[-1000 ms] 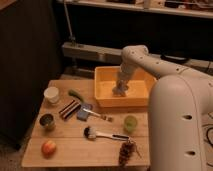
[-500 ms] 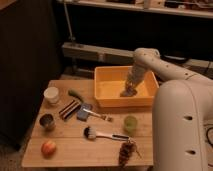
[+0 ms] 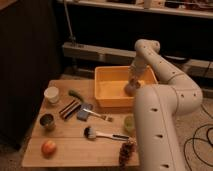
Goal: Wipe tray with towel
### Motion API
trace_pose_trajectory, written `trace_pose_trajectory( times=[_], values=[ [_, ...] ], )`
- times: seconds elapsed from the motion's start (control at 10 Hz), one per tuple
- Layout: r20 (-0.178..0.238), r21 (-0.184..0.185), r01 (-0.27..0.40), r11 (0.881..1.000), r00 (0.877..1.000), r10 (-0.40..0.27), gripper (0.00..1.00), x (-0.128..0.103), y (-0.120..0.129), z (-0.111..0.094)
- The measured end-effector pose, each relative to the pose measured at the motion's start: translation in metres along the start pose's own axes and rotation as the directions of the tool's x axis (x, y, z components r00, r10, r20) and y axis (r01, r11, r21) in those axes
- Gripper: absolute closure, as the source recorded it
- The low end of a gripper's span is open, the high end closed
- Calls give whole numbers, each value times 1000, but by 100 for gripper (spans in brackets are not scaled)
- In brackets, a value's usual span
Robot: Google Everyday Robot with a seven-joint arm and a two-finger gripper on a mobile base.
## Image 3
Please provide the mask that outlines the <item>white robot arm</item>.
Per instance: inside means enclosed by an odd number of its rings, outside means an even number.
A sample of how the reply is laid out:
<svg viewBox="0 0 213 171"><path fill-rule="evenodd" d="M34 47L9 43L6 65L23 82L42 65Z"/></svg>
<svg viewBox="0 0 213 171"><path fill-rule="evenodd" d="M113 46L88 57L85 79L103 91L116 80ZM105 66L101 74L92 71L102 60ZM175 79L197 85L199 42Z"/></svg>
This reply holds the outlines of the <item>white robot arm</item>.
<svg viewBox="0 0 213 171"><path fill-rule="evenodd" d="M159 55L159 42L139 39L135 50L132 75L140 76L149 65L160 80L138 88L133 100L140 171L186 171L173 116L195 111L202 104L202 90Z"/></svg>

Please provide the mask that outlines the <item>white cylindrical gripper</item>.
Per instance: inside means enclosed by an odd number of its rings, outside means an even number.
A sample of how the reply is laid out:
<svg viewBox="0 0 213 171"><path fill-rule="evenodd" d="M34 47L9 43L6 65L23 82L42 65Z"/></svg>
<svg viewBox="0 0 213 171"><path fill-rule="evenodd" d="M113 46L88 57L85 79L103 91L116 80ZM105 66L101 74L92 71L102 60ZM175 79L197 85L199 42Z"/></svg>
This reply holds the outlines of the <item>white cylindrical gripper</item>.
<svg viewBox="0 0 213 171"><path fill-rule="evenodd" d="M143 74L147 66L144 59L135 58L129 67L129 84L135 88L140 87L139 77Z"/></svg>

